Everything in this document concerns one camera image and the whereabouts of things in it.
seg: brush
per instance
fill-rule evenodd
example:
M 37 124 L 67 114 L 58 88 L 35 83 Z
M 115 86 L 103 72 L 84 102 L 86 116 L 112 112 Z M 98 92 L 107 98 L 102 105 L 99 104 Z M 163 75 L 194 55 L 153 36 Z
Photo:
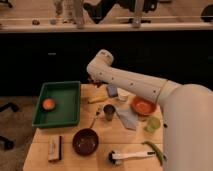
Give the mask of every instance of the brush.
M 115 151 L 111 151 L 108 155 L 108 159 L 111 163 L 115 165 L 119 165 L 122 163 L 123 159 L 127 158 L 146 158 L 146 157 L 152 157 L 156 156 L 156 153 L 154 151 L 143 151 L 143 152 L 136 152 L 136 153 L 118 153 Z

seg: small cup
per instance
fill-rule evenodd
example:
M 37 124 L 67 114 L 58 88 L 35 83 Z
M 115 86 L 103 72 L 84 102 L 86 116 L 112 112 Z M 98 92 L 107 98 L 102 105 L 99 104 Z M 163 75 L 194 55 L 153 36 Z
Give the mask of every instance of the small cup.
M 106 120 L 111 121 L 115 113 L 115 107 L 111 104 L 107 104 L 104 106 L 103 111 L 105 113 Z
M 129 92 L 121 88 L 117 88 L 117 91 L 118 91 L 118 99 L 122 102 L 126 102 L 129 97 Z

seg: wooden table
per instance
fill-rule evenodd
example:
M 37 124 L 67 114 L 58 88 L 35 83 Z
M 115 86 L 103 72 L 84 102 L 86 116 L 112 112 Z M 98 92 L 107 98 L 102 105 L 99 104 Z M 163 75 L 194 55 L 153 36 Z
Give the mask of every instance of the wooden table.
M 154 133 L 145 132 L 143 127 L 146 122 L 139 117 L 137 131 L 126 129 L 117 115 L 114 115 L 112 121 L 107 121 L 102 112 L 96 120 L 93 129 L 99 136 L 100 144 L 93 154 L 82 157 L 79 156 L 72 147 L 72 139 L 76 132 L 80 129 L 88 128 L 97 111 L 98 105 L 116 104 L 120 107 L 129 107 L 133 94 L 129 96 L 127 102 L 120 102 L 116 98 L 109 98 L 104 102 L 88 104 L 88 98 L 95 94 L 103 94 L 106 92 L 105 85 L 96 88 L 93 85 L 81 85 L 81 110 L 80 122 L 77 126 L 64 128 L 37 129 L 33 142 L 30 146 L 25 164 L 24 171 L 162 171 L 157 157 L 150 158 L 130 158 L 125 159 L 122 165 L 115 166 L 108 161 L 108 154 L 111 150 L 120 152 L 137 152 L 150 150 L 147 145 L 141 142 L 149 140 L 154 142 L 162 149 L 163 129 L 161 127 Z M 162 115 L 158 106 L 154 112 L 154 116 L 160 118 L 162 123 Z M 62 135 L 62 160 L 56 163 L 48 162 L 49 137 L 51 135 Z

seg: orange bowl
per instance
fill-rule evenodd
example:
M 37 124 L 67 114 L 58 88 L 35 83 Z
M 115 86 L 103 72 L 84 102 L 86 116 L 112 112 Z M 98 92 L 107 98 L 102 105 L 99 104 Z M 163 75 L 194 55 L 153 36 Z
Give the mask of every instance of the orange bowl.
M 132 100 L 131 107 L 140 115 L 151 115 L 157 108 L 157 105 L 138 96 Z

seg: green object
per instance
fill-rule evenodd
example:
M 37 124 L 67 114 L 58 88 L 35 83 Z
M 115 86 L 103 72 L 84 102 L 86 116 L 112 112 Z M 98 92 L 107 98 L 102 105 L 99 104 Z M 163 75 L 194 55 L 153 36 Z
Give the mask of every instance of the green object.
M 163 153 L 161 152 L 161 150 L 151 141 L 144 141 L 144 142 L 142 142 L 142 144 L 143 145 L 147 144 L 152 148 L 152 150 L 154 150 L 154 152 L 156 153 L 157 158 L 160 162 L 160 165 L 162 166 L 163 165 Z
M 45 110 L 46 98 L 55 100 L 53 110 Z M 33 127 L 54 128 L 77 125 L 80 119 L 81 83 L 79 81 L 48 82 L 41 88 L 33 118 Z
M 145 131 L 154 133 L 156 129 L 160 128 L 160 120 L 154 116 L 150 116 L 147 119 L 147 126 L 144 128 Z

